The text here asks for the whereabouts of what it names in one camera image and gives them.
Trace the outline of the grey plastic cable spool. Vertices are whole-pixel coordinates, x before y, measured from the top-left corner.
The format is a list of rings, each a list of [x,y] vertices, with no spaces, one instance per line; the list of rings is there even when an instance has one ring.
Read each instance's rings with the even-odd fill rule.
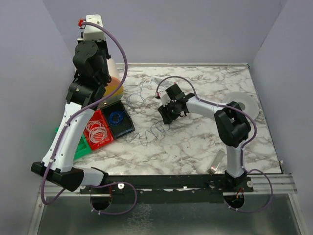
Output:
[[[223,103],[230,103],[232,101],[237,102],[240,105],[242,111],[247,113],[253,120],[259,115],[259,106],[253,97],[243,92],[231,92],[228,93],[223,99]]]

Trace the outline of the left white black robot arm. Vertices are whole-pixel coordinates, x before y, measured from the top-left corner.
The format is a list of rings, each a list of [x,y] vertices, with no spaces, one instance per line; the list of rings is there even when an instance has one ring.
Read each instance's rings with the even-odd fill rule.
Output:
[[[74,168],[73,160],[85,126],[97,108],[90,104],[103,97],[111,81],[102,43],[79,42],[73,63],[76,72],[55,139],[43,159],[31,166],[35,174],[69,191],[82,185],[100,184],[103,179],[103,174],[97,170]]]

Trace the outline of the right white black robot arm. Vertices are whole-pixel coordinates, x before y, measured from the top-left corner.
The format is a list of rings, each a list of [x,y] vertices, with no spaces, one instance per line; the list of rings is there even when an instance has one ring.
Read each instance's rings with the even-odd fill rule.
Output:
[[[156,98],[161,100],[158,111],[164,124],[169,125],[187,113],[198,114],[215,121],[219,137],[226,145],[226,178],[233,183],[239,183],[246,177],[241,147],[248,138],[251,126],[238,103],[215,104],[205,101],[195,93],[185,94],[177,84],[165,91],[157,91]]]

